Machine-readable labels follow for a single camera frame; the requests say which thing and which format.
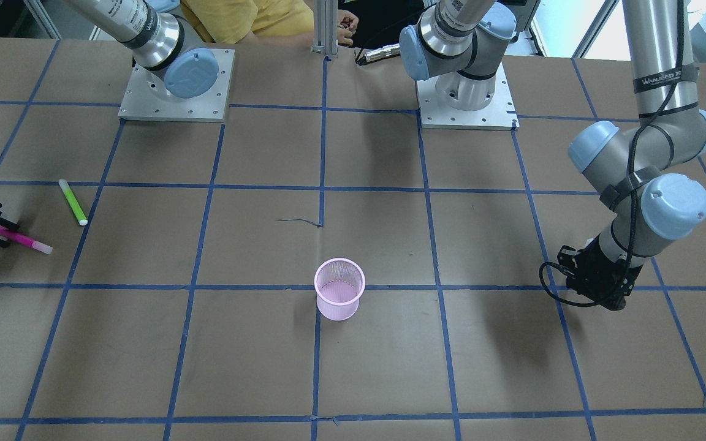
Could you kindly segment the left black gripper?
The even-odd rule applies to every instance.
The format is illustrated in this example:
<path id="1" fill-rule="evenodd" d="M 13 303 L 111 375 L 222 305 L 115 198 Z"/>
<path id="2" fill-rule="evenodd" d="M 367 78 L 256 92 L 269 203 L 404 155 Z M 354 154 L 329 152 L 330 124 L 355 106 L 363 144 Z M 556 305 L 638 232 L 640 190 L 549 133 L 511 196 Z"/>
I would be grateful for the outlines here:
<path id="1" fill-rule="evenodd" d="M 611 262 L 597 238 L 580 251 L 564 245 L 558 251 L 558 263 L 561 273 L 566 275 L 566 287 L 592 302 L 583 304 L 561 298 L 558 301 L 577 307 L 602 305 L 614 312 L 625 308 L 625 296 L 631 294 L 642 270 L 641 266 L 627 268 L 624 258 Z"/>

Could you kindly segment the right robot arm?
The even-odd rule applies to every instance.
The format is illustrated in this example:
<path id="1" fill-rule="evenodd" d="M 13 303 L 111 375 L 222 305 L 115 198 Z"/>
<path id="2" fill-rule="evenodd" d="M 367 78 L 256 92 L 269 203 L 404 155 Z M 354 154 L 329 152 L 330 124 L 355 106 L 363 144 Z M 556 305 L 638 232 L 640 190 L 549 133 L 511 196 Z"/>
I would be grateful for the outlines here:
<path id="1" fill-rule="evenodd" d="M 165 86 L 171 97 L 193 99 L 208 92 L 219 76 L 212 50 L 191 36 L 191 26 L 173 14 L 177 1 L 68 1 L 82 17 L 132 52 L 136 65 Z M 18 224 L 2 216 L 0 227 L 17 232 Z M 0 238 L 0 247 L 10 243 Z"/>

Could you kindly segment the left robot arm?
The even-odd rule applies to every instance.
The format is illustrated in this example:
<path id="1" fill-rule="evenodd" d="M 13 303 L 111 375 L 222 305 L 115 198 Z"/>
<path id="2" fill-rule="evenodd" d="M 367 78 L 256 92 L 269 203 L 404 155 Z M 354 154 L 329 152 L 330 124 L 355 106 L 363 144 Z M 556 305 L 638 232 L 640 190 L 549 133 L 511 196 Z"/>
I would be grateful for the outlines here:
<path id="1" fill-rule="evenodd" d="M 596 122 L 568 149 L 615 218 L 583 249 L 557 256 L 566 287 L 611 311 L 625 307 L 647 260 L 706 219 L 704 187 L 670 172 L 706 153 L 687 3 L 626 1 L 624 14 L 639 126 Z"/>

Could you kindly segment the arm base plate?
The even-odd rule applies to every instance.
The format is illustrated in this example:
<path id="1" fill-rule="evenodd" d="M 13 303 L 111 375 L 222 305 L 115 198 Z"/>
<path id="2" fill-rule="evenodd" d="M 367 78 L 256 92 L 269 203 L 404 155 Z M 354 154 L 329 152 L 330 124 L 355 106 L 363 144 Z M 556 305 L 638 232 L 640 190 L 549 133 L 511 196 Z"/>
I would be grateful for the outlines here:
<path id="1" fill-rule="evenodd" d="M 195 48 L 160 75 L 136 64 L 118 117 L 140 122 L 223 123 L 232 84 L 232 48 Z"/>
<path id="2" fill-rule="evenodd" d="M 516 130 L 520 127 L 503 64 L 493 77 L 446 73 L 417 81 L 421 124 L 428 129 Z"/>

